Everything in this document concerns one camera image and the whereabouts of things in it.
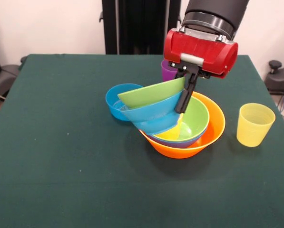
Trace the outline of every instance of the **green bowl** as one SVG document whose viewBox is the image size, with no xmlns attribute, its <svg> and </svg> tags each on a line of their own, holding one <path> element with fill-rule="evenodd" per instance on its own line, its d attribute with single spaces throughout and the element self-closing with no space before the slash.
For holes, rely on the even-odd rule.
<svg viewBox="0 0 284 228">
<path fill-rule="evenodd" d="M 205 104 L 195 97 L 191 97 L 187 109 L 179 122 L 180 134 L 177 139 L 167 139 L 158 135 L 153 138 L 161 142 L 184 143 L 200 137 L 207 129 L 209 123 L 209 111 Z"/>
<path fill-rule="evenodd" d="M 119 99 L 130 109 L 141 108 L 165 100 L 184 88 L 185 77 L 161 82 L 118 94 Z"/>
</svg>

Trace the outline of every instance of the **blue bowl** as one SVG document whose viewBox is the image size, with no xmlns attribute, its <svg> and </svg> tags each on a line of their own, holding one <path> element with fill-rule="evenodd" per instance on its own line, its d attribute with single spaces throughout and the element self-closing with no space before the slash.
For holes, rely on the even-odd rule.
<svg viewBox="0 0 284 228">
<path fill-rule="evenodd" d="M 124 106 L 120 111 L 146 134 L 159 134 L 176 126 L 180 114 L 176 113 L 175 108 L 181 93 L 141 108 L 129 110 Z"/>
<path fill-rule="evenodd" d="M 129 121 L 121 112 L 120 109 L 125 105 L 118 97 L 118 94 L 141 88 L 141 85 L 126 83 L 119 84 L 108 90 L 106 93 L 106 103 L 110 109 L 111 114 L 123 121 Z"/>
<path fill-rule="evenodd" d="M 193 139 L 190 139 L 188 141 L 184 141 L 184 142 L 171 142 L 171 141 L 166 141 L 166 140 L 162 140 L 162 139 L 158 139 L 152 135 L 148 135 L 149 138 L 151 138 L 153 141 L 165 145 L 165 146 L 169 146 L 169 147 L 173 147 L 173 148 L 187 148 L 189 146 L 191 146 L 192 144 L 194 144 L 205 132 L 206 132 L 207 128 L 200 133 L 198 136 L 196 136 Z"/>
</svg>

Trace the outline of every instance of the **stacked bowls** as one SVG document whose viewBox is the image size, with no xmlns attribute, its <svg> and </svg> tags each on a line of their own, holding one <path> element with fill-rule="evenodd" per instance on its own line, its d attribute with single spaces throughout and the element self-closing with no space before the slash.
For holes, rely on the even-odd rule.
<svg viewBox="0 0 284 228">
<path fill-rule="evenodd" d="M 225 117 L 220 107 L 197 92 L 193 93 L 184 114 L 175 112 L 184 78 L 147 87 L 124 85 L 115 86 L 106 94 L 111 113 L 116 118 L 121 117 L 118 119 L 131 121 L 151 145 L 167 157 L 191 157 L 215 142 L 224 131 Z M 118 87 L 126 87 L 127 91 L 120 93 Z"/>
<path fill-rule="evenodd" d="M 146 134 L 172 131 L 176 128 L 180 117 L 180 114 L 175 112 L 175 108 L 183 91 L 184 82 L 184 78 L 178 78 L 121 93 L 117 88 L 123 87 L 124 84 L 117 85 L 107 92 L 106 102 L 109 108 L 113 106 L 112 103 L 120 103 L 117 107 L 113 106 L 116 108 L 113 110 L 113 115 L 116 117 L 115 112 L 117 112 L 123 117 L 122 120 L 131 121 L 136 128 Z"/>
</svg>

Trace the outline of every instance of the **yellow cup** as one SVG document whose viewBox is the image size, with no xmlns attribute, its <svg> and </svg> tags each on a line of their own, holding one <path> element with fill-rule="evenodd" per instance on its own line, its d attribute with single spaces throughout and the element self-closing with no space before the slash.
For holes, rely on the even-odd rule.
<svg viewBox="0 0 284 228">
<path fill-rule="evenodd" d="M 274 112 L 257 103 L 245 104 L 240 108 L 237 139 L 244 146 L 260 145 L 275 121 Z"/>
<path fill-rule="evenodd" d="M 182 117 L 183 117 L 183 113 L 180 115 L 175 127 L 173 127 L 172 129 L 169 129 L 168 131 L 162 132 L 160 134 L 155 134 L 155 136 L 163 138 L 165 140 L 176 140 L 180 135 Z"/>
</svg>

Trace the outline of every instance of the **purple cup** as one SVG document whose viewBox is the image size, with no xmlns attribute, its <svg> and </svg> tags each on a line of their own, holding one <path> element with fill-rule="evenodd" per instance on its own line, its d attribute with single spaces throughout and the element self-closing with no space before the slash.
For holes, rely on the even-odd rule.
<svg viewBox="0 0 284 228">
<path fill-rule="evenodd" d="M 161 68 L 162 68 L 163 82 L 169 81 L 175 78 L 177 69 L 169 66 L 167 60 L 163 60 L 161 62 Z"/>
</svg>

